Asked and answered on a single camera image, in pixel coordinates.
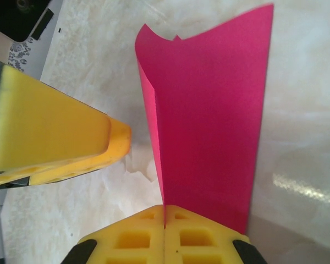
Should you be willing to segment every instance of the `square hole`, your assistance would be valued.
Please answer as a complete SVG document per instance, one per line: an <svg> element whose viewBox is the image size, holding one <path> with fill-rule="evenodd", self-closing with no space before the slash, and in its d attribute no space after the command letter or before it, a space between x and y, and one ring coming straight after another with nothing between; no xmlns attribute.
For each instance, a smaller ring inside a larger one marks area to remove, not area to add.
<svg viewBox="0 0 330 264"><path fill-rule="evenodd" d="M181 246L214 246L212 234L206 229L183 229L180 231Z"/></svg>
<svg viewBox="0 0 330 264"><path fill-rule="evenodd" d="M188 219L188 217L187 216L184 216L181 213L176 213L175 214L175 219Z"/></svg>
<svg viewBox="0 0 330 264"><path fill-rule="evenodd" d="M122 233L117 240L116 249L149 248L150 235L146 231L128 231Z"/></svg>
<svg viewBox="0 0 330 264"><path fill-rule="evenodd" d="M183 264L222 264L217 255L183 255Z"/></svg>
<svg viewBox="0 0 330 264"><path fill-rule="evenodd" d="M146 213L141 216L141 219L154 219L154 213Z"/></svg>
<svg viewBox="0 0 330 264"><path fill-rule="evenodd" d="M143 257L109 258L106 264L147 264L147 259Z"/></svg>

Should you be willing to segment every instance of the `pink paper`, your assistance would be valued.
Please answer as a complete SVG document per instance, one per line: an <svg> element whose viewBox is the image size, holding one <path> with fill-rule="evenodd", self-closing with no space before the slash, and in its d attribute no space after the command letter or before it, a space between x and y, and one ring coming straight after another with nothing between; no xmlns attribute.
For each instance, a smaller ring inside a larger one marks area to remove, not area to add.
<svg viewBox="0 0 330 264"><path fill-rule="evenodd" d="M165 205L245 233L260 134L273 5L201 35L136 39Z"/></svg>

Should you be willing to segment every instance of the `table surface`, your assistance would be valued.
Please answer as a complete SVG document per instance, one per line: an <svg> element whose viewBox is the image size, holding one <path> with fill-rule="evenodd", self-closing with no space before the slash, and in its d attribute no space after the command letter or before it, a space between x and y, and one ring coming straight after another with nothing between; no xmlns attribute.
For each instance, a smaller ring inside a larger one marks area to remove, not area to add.
<svg viewBox="0 0 330 264"><path fill-rule="evenodd" d="M266 1L64 0L41 80L133 129L112 166L9 190L8 263L59 263L84 235L161 203L135 58ZM276 0L249 236L271 264L330 263L330 0Z"/></svg>

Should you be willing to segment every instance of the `folded paper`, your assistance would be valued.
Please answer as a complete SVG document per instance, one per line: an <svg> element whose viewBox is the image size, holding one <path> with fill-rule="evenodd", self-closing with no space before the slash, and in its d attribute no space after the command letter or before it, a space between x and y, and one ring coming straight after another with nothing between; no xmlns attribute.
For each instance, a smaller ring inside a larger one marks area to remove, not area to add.
<svg viewBox="0 0 330 264"><path fill-rule="evenodd" d="M264 5L200 35L144 25L136 55L165 205L245 233L273 18Z"/></svg>

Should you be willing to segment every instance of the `white surface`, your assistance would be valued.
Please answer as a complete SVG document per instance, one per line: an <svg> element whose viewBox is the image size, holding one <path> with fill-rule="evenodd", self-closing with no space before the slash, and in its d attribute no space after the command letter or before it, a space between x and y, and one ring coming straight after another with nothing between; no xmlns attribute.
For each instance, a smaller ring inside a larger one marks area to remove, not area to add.
<svg viewBox="0 0 330 264"><path fill-rule="evenodd" d="M130 124L133 146L102 171L10 190L8 263L59 263L83 235L161 202L134 52L143 23L186 38L265 2L64 1L41 80ZM270 264L330 263L330 0L275 3L249 235Z"/></svg>

